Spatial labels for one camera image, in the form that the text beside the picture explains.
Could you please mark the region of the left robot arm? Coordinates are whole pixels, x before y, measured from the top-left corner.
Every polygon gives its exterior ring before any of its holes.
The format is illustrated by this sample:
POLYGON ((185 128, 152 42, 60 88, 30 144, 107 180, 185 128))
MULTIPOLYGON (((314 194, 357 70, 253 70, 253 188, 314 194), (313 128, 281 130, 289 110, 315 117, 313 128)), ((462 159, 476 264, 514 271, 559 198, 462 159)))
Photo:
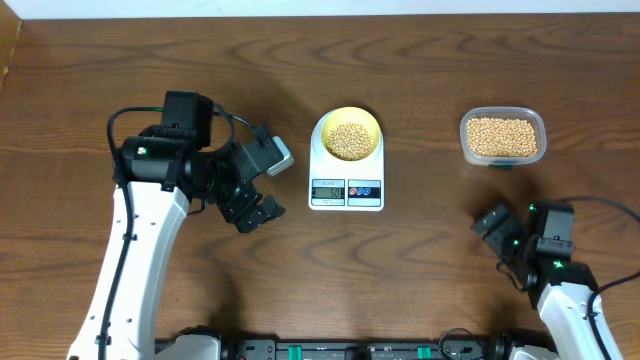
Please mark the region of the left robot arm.
POLYGON ((114 212, 110 238, 88 314, 70 359, 234 359, 236 343, 197 326, 166 347, 156 341, 160 297, 172 248, 189 206, 216 206, 224 220, 250 233, 285 209, 253 181, 275 176, 294 158, 278 136, 252 126, 252 142, 228 139, 211 150, 215 117, 237 117, 196 92, 169 91, 161 121, 109 145, 114 212))

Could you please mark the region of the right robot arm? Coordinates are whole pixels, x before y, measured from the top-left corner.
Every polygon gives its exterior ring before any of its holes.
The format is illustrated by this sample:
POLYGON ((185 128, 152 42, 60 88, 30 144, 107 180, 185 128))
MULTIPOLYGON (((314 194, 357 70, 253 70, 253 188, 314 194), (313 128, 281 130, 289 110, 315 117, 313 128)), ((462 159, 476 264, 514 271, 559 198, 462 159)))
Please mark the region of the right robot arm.
POLYGON ((536 201, 525 222, 498 205, 472 231, 496 253, 496 268, 528 296, 547 332, 515 329, 495 338, 488 359, 620 359, 588 265, 571 259, 574 208, 536 201))

